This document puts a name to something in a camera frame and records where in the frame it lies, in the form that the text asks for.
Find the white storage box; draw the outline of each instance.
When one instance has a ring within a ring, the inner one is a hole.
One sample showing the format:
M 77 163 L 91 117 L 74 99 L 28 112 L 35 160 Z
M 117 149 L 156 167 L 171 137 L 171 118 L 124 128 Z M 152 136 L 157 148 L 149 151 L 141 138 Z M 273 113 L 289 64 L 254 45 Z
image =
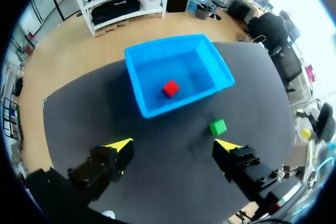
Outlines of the white storage box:
M 139 0 L 142 10 L 158 9 L 161 5 L 161 0 Z

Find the red cube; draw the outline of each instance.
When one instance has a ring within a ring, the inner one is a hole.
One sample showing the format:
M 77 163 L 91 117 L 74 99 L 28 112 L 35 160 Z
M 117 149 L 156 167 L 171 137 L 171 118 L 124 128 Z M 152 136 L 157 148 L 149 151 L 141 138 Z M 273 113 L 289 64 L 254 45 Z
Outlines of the red cube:
M 175 81 L 170 81 L 163 87 L 163 91 L 170 98 L 173 97 L 178 92 L 179 89 L 180 89 L 180 86 L 177 85 Z

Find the green cube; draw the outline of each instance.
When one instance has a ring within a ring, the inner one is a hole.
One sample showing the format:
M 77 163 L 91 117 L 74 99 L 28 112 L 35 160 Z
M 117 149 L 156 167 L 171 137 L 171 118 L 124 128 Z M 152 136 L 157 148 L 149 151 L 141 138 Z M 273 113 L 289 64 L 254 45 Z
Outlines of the green cube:
M 214 136 L 219 136 L 221 135 L 222 133 L 226 132 L 226 125 L 224 123 L 224 120 L 223 119 L 218 119 L 216 120 L 215 122 L 212 122 L 210 125 L 210 130 L 211 130 L 211 133 L 214 135 Z

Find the trash bin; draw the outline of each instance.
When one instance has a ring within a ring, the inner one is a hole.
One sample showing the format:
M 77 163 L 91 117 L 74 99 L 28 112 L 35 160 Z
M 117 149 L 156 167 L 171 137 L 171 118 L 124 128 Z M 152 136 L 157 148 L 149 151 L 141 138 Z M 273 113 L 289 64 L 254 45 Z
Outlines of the trash bin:
M 206 20 L 211 13 L 211 7 L 208 5 L 197 5 L 196 17 L 202 20 Z

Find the wooden floor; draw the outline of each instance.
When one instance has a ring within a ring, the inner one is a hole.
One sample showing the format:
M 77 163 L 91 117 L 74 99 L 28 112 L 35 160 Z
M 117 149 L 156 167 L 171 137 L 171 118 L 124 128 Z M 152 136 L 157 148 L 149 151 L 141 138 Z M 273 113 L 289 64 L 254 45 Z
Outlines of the wooden floor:
M 203 21 L 187 13 L 168 13 L 164 19 L 139 17 L 98 38 L 92 38 L 83 17 L 71 17 L 56 27 L 27 62 L 19 97 L 25 137 L 23 161 L 28 172 L 53 166 L 44 132 L 43 99 L 81 75 L 123 59 L 125 48 L 135 44 L 199 33 L 211 41 L 237 41 L 244 37 L 233 19 L 223 12 L 220 15 L 220 21 Z

